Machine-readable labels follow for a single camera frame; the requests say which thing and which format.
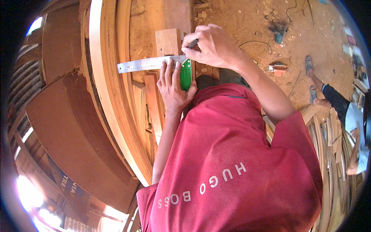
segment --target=arched wood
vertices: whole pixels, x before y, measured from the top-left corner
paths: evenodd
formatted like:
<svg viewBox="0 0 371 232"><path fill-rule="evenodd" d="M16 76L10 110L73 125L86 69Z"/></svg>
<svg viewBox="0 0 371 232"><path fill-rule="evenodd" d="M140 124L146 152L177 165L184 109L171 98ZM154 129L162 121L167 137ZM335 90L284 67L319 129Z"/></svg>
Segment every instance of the arched wood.
<svg viewBox="0 0 371 232"><path fill-rule="evenodd" d="M131 113L125 86L117 71L119 62L115 22L115 0L92 1L89 41L93 76L108 124L122 153L141 183L149 186L152 182L152 166Z"/></svg>

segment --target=man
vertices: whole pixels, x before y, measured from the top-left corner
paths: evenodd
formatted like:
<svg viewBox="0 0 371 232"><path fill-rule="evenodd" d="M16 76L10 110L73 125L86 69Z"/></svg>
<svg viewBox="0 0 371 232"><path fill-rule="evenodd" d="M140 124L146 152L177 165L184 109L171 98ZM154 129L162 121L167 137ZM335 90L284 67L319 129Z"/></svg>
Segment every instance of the man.
<svg viewBox="0 0 371 232"><path fill-rule="evenodd" d="M334 107L338 113L338 118L345 130L355 139L352 155L347 167L348 175L359 174L366 170L368 162L369 149L365 146L365 137L363 133L363 113L357 105L345 99L338 91L329 84L325 85L320 81L313 71L312 58L308 55L305 58L305 67L307 76L309 76L315 86L321 90L326 99L318 99L316 88L310 87L311 103L328 108Z"/></svg>
<svg viewBox="0 0 371 232"><path fill-rule="evenodd" d="M187 48L196 38L201 52ZM188 92L180 89L179 63L174 73L172 61L162 65L164 129L152 185L137 193L143 231L309 231L321 213L323 186L301 114L221 27L196 27L182 51L237 72L251 90L226 83L195 95L195 82ZM271 145L261 107L276 123Z"/></svg>

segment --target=sandal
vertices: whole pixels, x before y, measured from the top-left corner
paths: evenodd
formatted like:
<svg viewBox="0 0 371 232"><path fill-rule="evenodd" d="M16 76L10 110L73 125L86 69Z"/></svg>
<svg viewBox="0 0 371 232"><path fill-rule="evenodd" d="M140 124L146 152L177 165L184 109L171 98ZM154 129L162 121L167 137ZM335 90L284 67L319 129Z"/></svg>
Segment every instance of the sandal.
<svg viewBox="0 0 371 232"><path fill-rule="evenodd" d="M317 90L317 89L316 89L316 87L315 87L314 85L311 85L311 86L309 87L309 93L311 94L310 102L311 102L312 105L313 105L313 101L314 101L314 99L317 98L316 90Z"/></svg>
<svg viewBox="0 0 371 232"><path fill-rule="evenodd" d="M305 69L306 69L306 76L308 76L308 70L313 69L312 57L309 55L305 57Z"/></svg>

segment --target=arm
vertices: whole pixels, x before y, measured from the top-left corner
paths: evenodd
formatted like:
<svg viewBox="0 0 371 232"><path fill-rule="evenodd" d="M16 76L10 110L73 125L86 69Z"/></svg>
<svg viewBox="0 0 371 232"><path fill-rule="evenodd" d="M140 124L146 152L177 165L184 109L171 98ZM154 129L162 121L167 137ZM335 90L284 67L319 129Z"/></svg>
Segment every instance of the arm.
<svg viewBox="0 0 371 232"><path fill-rule="evenodd" d="M355 138L355 144L352 150L352 155L350 156L350 161L347 168L347 174L348 175L355 175L357 174L358 170L358 160L357 160L357 154L358 154L358 147L359 147L359 128L352 130L350 132L352 136Z"/></svg>
<svg viewBox="0 0 371 232"><path fill-rule="evenodd" d="M187 48L198 38L202 50ZM286 94L253 62L250 56L234 44L219 26L197 26L195 33L184 37L182 51L187 58L207 65L227 68L239 73L250 85L268 117L278 123L294 113Z"/></svg>
<svg viewBox="0 0 371 232"><path fill-rule="evenodd" d="M196 82L192 82L188 92L180 89L180 63L177 62L173 73L173 60L169 65L162 64L157 86L166 106L165 124L153 164L152 184L160 181L171 146L180 124L180 117L186 105L190 103L197 91Z"/></svg>

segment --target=dirt floor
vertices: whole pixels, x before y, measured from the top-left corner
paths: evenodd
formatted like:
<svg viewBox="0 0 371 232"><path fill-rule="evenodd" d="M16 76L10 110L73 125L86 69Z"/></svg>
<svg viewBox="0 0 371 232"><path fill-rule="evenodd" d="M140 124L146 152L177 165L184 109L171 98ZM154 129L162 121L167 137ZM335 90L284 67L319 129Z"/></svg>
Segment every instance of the dirt floor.
<svg viewBox="0 0 371 232"><path fill-rule="evenodd" d="M315 75L325 84L332 85L345 98L350 99L354 74L350 57L342 51L342 45L347 43L347 38L343 32L340 14L332 4L321 4L317 0L309 2L312 5L314 25L306 0L296 0L296 3L295 0L213 0L210 2L210 9L204 9L207 17L202 18L201 22L194 21L194 17L197 17L197 13L201 11L194 11L193 30L198 25L214 23L224 27L231 39L238 45L249 40L267 43L270 39L271 54L267 50L267 44L261 42L246 43L241 46L241 49L247 52L263 70L267 70L268 64L275 61L287 64L289 71L286 76L275 77L273 73L266 72L287 95L290 94L301 71L292 97L297 110L303 110L309 106L309 87L313 82L305 73L304 59L308 54L313 58ZM132 1L131 60L157 56L155 31L165 29L163 7L164 0ZM274 35L267 28L267 22L272 19L289 21L286 15L286 9L289 7L293 7L288 10L292 22L289 24L289 31L282 44L279 45L274 42ZM268 21L265 20L265 13L268 13ZM202 73L201 68L207 68L207 72ZM211 66L207 67L197 63L196 71L196 76L208 74L216 79L219 78L218 69ZM144 74L145 71L133 72L132 78L143 82ZM321 92L317 92L318 97L323 98ZM316 107L320 119L326 118L328 109Z"/></svg>

